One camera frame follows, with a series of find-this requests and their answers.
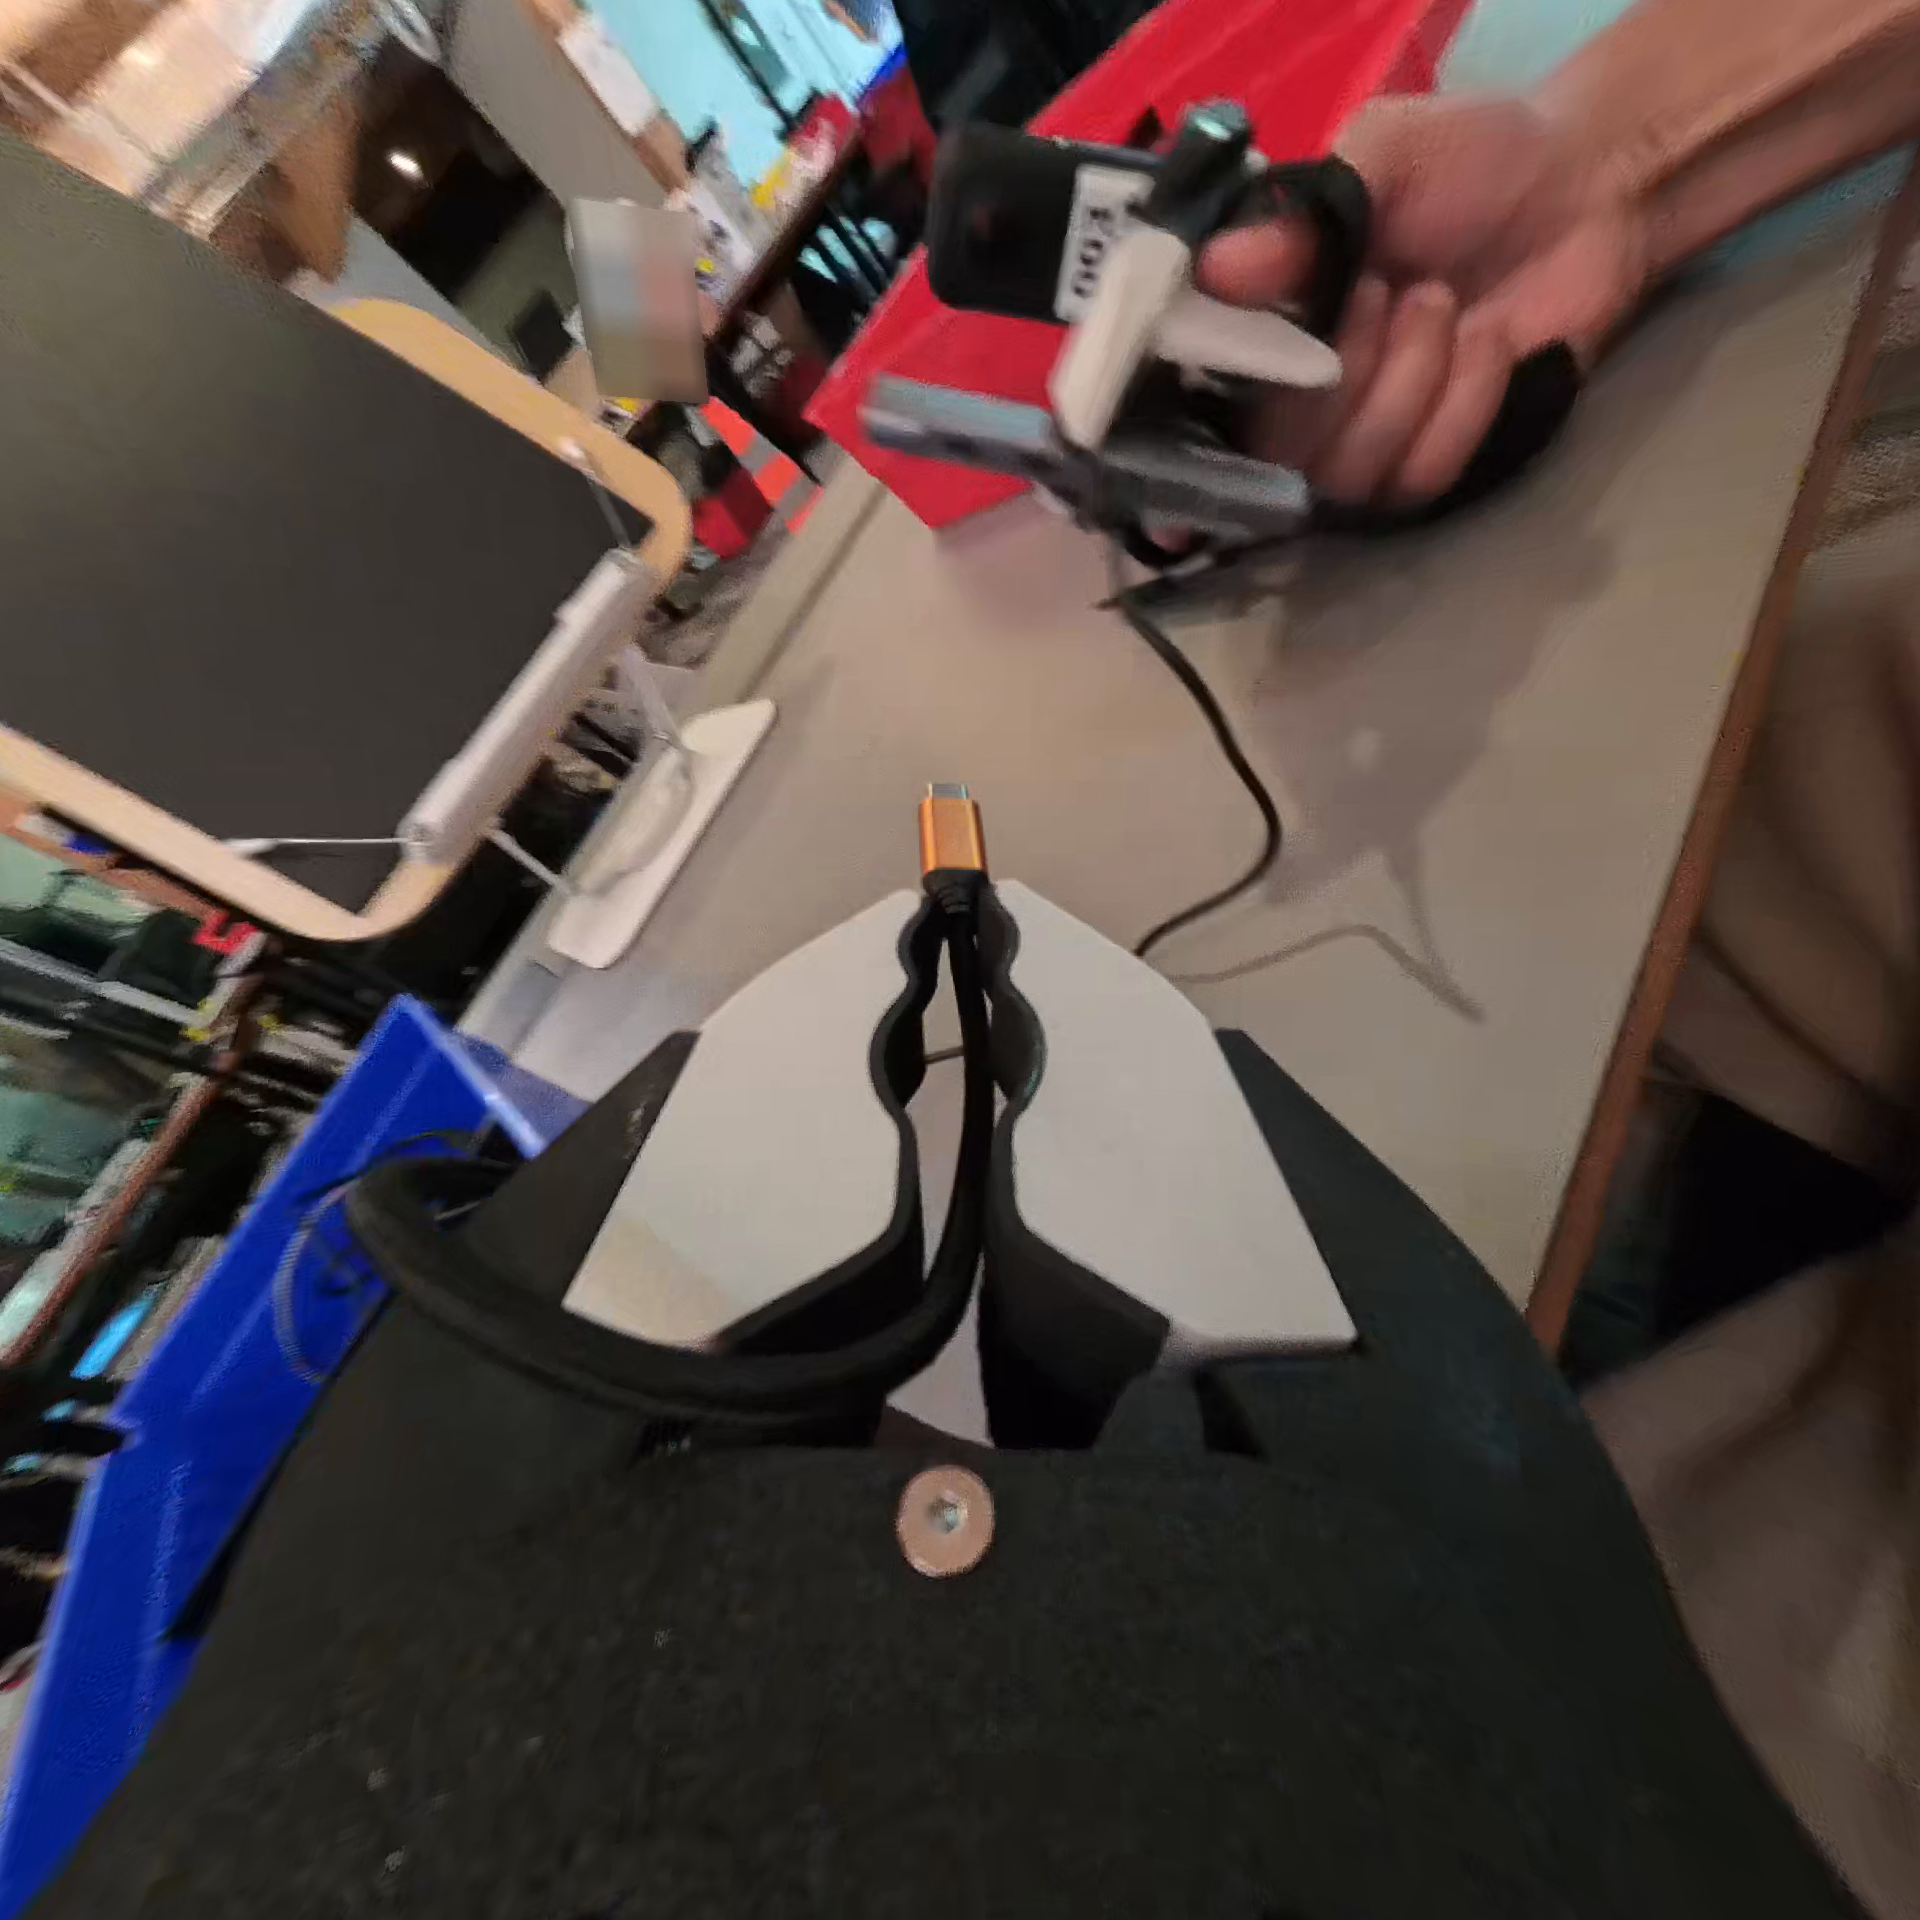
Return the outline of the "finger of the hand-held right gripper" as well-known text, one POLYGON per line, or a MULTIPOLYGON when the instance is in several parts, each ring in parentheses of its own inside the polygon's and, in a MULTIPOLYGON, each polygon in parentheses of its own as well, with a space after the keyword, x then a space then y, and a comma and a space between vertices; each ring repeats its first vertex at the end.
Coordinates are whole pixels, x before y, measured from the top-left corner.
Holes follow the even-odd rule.
POLYGON ((1063 446, 1100 450, 1142 366, 1198 366, 1191 354, 1173 357, 1161 343, 1168 316, 1191 293, 1188 258, 1178 235, 1154 226, 1134 226, 1111 248, 1049 381, 1063 446))
POLYGON ((1331 391, 1340 381, 1335 349, 1286 316, 1195 290, 1173 297, 1161 316, 1161 362, 1188 374, 1285 391, 1331 391))

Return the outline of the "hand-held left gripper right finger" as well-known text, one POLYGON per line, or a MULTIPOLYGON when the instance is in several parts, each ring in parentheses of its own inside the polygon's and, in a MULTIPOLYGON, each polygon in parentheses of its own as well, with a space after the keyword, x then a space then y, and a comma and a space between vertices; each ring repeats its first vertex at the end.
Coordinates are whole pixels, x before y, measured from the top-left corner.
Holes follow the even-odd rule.
POLYGON ((979 899, 994 1448, 1087 1448, 1154 1372, 1343 1356, 1354 1317, 1211 1021, 1019 881, 979 899))

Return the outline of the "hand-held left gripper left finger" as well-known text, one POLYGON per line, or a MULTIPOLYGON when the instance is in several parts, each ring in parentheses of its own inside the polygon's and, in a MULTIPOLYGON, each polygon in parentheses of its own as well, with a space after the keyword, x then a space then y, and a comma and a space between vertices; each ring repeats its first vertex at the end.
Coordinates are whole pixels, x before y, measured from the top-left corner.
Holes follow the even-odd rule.
POLYGON ((925 1284, 920 1152, 934 918, 896 892, 725 1000, 645 1114, 561 1295, 561 1379, 674 1414, 663 1362, 830 1357, 925 1284))

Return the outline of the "red plastic bin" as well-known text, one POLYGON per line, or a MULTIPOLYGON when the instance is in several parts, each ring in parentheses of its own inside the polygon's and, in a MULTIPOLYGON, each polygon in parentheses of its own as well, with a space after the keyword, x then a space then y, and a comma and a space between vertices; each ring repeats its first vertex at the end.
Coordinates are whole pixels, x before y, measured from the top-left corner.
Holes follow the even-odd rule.
MULTIPOLYGON (((1255 149, 1302 160, 1377 95, 1429 95, 1471 4, 1161 4, 1116 50, 1073 80, 1038 134, 1127 144, 1149 116, 1168 131, 1211 99, 1250 112, 1255 149)), ((871 446, 861 402, 876 374, 1043 402, 1058 324, 958 312, 934 298, 914 252, 807 406, 829 442, 892 493, 925 526, 944 531, 1020 493, 1004 476, 944 468, 871 446)))

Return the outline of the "dark grey usb hub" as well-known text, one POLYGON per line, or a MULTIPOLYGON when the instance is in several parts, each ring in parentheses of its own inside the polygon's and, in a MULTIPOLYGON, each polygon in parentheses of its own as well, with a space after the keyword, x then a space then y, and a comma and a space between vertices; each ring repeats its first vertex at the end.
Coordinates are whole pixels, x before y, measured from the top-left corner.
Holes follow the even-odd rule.
POLYGON ((1103 449, 1073 446, 1054 415, 1030 402, 982 397, 902 374, 879 374, 857 407, 871 446, 1019 478, 1054 498, 1108 545, 1106 607, 1142 642, 1191 700, 1233 780, 1255 803, 1260 850, 1225 888, 1152 926, 1134 956, 1152 960, 1188 926, 1255 892, 1275 867, 1279 808, 1211 684, 1165 632, 1149 589, 1175 586, 1292 540, 1308 518, 1305 482, 1270 461, 1165 427, 1122 430, 1103 449))

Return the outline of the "black cable orange plugs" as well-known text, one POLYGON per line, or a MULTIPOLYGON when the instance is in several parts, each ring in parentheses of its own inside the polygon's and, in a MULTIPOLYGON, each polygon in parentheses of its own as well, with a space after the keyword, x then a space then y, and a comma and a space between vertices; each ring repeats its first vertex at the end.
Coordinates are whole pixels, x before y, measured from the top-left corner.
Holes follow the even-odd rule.
POLYGON ((701 1026, 670 1032, 509 1173, 466 1158, 395 1158, 355 1178, 345 1223, 376 1281, 469 1353, 569 1401, 697 1433, 868 1431, 883 1401, 958 1332, 977 1271, 997 1105, 979 968, 979 899, 992 892, 982 831, 964 789, 922 795, 918 893, 934 918, 934 989, 906 1123, 922 1173, 925 1284, 890 1332, 830 1357, 728 1357, 710 1379, 687 1356, 648 1347, 674 1395, 667 1420, 561 1379, 561 1295, 701 1026))

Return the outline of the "blue plastic bin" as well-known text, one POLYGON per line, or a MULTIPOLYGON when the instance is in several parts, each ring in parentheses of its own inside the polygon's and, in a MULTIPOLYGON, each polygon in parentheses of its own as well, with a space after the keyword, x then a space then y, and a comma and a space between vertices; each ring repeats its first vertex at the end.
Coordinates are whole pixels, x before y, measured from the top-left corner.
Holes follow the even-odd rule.
POLYGON ((508 1142, 538 1154, 587 1099, 395 1000, 294 1133, 109 1405, 64 1569, 2 1732, 2 1914, 19 1917, 120 1787, 196 1660, 196 1598, 382 1290, 342 1200, 393 1158, 508 1142))

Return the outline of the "person's right forearm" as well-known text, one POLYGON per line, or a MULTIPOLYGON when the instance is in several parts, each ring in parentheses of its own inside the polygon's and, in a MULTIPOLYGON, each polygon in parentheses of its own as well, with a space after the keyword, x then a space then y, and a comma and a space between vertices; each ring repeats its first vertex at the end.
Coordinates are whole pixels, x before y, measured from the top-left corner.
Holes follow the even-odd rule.
POLYGON ((1918 137, 1918 5, 1638 4, 1536 107, 1665 278, 1918 137))

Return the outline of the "orange traffic cone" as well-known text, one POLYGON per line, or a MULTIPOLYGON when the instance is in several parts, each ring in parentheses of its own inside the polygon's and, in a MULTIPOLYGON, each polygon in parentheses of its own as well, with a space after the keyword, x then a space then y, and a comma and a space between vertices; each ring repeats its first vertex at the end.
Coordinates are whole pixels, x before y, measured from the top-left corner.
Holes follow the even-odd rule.
POLYGON ((690 422, 710 440, 691 505, 695 540, 720 562, 734 562, 748 555, 767 524, 784 535, 801 532, 819 493, 807 468, 717 397, 690 422))

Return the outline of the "wood-framed black board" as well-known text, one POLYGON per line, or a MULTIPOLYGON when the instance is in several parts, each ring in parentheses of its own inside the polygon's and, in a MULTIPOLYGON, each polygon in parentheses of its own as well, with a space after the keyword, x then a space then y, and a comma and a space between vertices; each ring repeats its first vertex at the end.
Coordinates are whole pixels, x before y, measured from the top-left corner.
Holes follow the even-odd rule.
POLYGON ((2 831, 307 942, 450 884, 690 550, 682 486, 2 139, 2 831))

